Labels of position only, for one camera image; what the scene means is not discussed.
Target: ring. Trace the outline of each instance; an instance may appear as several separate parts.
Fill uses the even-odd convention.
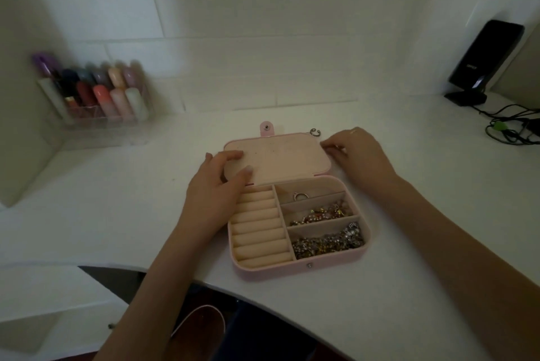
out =
[[[298,196],[300,196],[300,195],[304,195],[304,196],[306,196],[306,199],[309,199],[309,196],[308,196],[307,194],[295,192],[295,193],[293,194],[293,196],[294,196],[294,201],[295,201],[295,202],[297,202],[296,198],[297,198]]]

